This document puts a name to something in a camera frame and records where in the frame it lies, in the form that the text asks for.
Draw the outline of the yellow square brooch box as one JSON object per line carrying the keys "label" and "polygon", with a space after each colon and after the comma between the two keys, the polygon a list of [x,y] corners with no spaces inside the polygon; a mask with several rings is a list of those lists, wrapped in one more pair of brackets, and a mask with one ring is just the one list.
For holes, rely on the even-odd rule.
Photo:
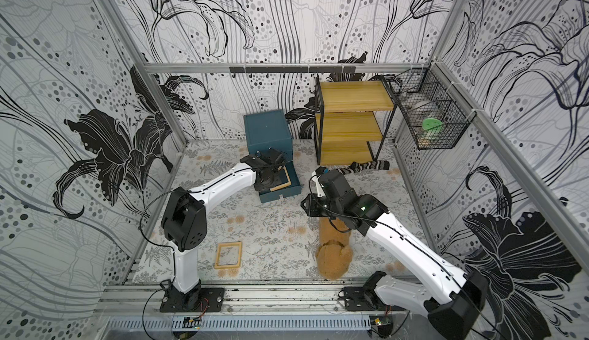
{"label": "yellow square brooch box", "polygon": [[288,173],[288,168],[282,166],[276,173],[273,174],[273,181],[269,188],[270,191],[278,191],[283,188],[291,186],[291,178]]}
{"label": "yellow square brooch box", "polygon": [[215,269],[238,269],[242,263],[242,242],[219,243]]}

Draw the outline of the teal yellow drawer cabinet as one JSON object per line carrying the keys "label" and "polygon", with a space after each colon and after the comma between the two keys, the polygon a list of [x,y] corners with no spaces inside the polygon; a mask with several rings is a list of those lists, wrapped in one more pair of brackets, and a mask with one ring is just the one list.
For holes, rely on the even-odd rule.
{"label": "teal yellow drawer cabinet", "polygon": [[265,154],[270,148],[279,151],[286,161],[285,169],[291,182],[289,186],[276,191],[259,191],[261,202],[268,203],[300,194],[302,186],[293,164],[293,143],[285,113],[282,110],[272,110],[245,115],[244,124],[249,153],[260,151]]}

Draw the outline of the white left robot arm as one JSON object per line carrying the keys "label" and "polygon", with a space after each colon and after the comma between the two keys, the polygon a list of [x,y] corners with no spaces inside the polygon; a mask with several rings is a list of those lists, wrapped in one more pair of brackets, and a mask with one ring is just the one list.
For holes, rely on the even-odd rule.
{"label": "white left robot arm", "polygon": [[161,227],[173,252],[174,274],[167,296],[178,296],[181,305],[193,308],[200,300],[201,279],[197,270],[198,246],[207,232],[207,214],[245,188],[271,191],[290,182],[287,159],[274,148],[257,151],[215,179],[189,190],[170,193]]}

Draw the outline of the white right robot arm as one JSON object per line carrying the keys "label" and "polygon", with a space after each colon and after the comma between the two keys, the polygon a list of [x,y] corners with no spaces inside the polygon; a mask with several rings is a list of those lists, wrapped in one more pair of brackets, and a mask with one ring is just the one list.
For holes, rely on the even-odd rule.
{"label": "white right robot arm", "polygon": [[341,220],[345,226],[380,244],[417,279],[410,283],[383,271],[363,286],[344,289],[349,312],[405,309],[421,315],[445,339],[465,339],[482,315],[488,280],[466,273],[416,238],[393,212],[370,194],[359,195],[336,170],[317,168],[301,206],[310,217]]}

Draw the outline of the brown teddy bear plush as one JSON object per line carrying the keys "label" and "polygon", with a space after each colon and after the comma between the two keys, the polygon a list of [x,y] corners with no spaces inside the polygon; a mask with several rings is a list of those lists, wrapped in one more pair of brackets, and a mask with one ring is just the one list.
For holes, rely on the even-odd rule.
{"label": "brown teddy bear plush", "polygon": [[326,280],[338,280],[348,272],[353,260],[351,230],[337,218],[323,217],[319,223],[319,248],[315,255],[318,272]]}

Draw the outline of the wooden black-framed shelf rack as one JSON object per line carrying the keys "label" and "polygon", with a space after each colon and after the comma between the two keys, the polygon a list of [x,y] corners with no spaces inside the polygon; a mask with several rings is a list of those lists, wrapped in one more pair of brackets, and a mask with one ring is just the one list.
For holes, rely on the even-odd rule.
{"label": "wooden black-framed shelf rack", "polygon": [[378,112],[395,113],[390,82],[315,80],[314,145],[319,165],[375,162],[391,126],[380,126]]}

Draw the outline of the green lidded cup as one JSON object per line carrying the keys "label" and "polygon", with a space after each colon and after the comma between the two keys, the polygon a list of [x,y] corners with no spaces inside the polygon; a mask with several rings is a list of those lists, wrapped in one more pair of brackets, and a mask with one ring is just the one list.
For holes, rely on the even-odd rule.
{"label": "green lidded cup", "polygon": [[423,144],[430,144],[434,142],[438,135],[444,130],[444,123],[439,119],[426,118],[422,122],[422,136],[421,140]]}

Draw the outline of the black wall hook bar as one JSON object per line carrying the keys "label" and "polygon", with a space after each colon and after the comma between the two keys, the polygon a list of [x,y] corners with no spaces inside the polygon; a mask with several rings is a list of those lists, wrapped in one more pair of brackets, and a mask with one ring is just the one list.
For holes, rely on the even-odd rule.
{"label": "black wall hook bar", "polygon": [[254,74],[254,73],[355,73],[356,66],[231,66],[231,74]]}

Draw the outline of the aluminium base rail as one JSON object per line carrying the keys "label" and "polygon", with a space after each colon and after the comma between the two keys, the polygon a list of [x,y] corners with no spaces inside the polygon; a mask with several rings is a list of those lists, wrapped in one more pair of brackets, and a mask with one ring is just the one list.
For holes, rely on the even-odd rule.
{"label": "aluminium base rail", "polygon": [[[196,304],[196,314],[204,304],[221,315],[272,315],[272,314],[339,314],[342,312],[370,312],[364,307],[364,295],[359,281],[284,282],[284,283],[218,283],[205,285],[200,290],[202,299]],[[168,306],[170,296],[158,285],[109,286],[99,299],[96,313],[139,314],[146,307],[157,312],[161,305]]]}

